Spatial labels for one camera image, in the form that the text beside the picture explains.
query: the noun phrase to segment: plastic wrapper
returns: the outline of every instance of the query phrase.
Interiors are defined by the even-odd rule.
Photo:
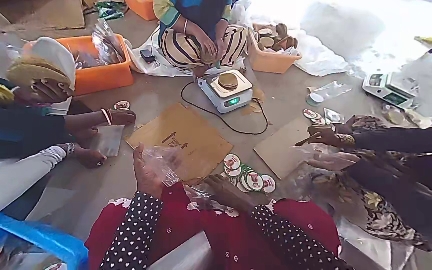
[[[191,201],[188,207],[197,210],[212,210],[217,209],[223,212],[233,210],[232,207],[219,204],[219,202],[212,200],[211,196],[215,194],[213,189],[205,182],[194,186],[184,186],[186,196]]]
[[[327,107],[324,108],[324,117],[326,121],[329,120],[330,123],[344,123],[344,115]]]
[[[171,187],[184,178],[186,170],[180,166],[182,150],[176,147],[153,146],[142,153],[147,169],[166,185]]]
[[[94,47],[99,52],[99,60],[105,65],[125,61],[122,44],[104,19],[98,19],[91,38]]]
[[[98,133],[93,138],[91,150],[99,151],[106,157],[115,157],[120,150],[123,125],[109,125],[98,127]]]
[[[324,101],[327,101],[341,94],[344,94],[350,91],[351,89],[352,88],[347,84],[343,84],[343,83],[338,84],[336,81],[333,81],[332,83],[328,83],[325,86],[322,86],[312,91],[312,93],[316,93],[320,95]]]
[[[99,57],[92,55],[89,52],[76,50],[71,52],[74,57],[76,69],[83,69],[89,67],[104,66],[105,64],[99,60]]]

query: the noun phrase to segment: floral patterned sleeve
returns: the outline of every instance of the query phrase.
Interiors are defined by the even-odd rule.
[[[155,232],[163,202],[136,191],[128,212],[116,229],[114,241],[99,266],[100,270],[146,269],[151,237]]]
[[[285,259],[294,262],[296,269],[354,270],[333,252],[291,222],[271,212],[265,205],[257,205],[250,212],[264,235],[284,248]]]

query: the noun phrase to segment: green circular sticker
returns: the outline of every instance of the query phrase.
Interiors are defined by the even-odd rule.
[[[263,179],[255,171],[249,171],[244,179],[248,187],[252,190],[259,191],[263,188]]]

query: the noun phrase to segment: sleeve cuff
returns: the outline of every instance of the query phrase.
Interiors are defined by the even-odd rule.
[[[230,19],[231,19],[231,5],[227,5],[224,8],[223,17],[221,19],[228,21],[228,22],[230,21]]]
[[[175,7],[170,7],[163,16],[161,16],[160,21],[167,27],[171,28],[179,19],[181,14]]]

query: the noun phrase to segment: scale display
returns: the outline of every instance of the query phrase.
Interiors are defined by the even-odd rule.
[[[407,101],[407,99],[405,99],[404,97],[397,95],[395,93],[385,95],[382,97],[382,99],[385,101],[389,101],[389,102],[393,103],[394,105],[399,105],[399,104]]]
[[[224,102],[224,107],[230,107],[231,105],[237,104],[240,101],[240,97],[237,96],[231,100]]]

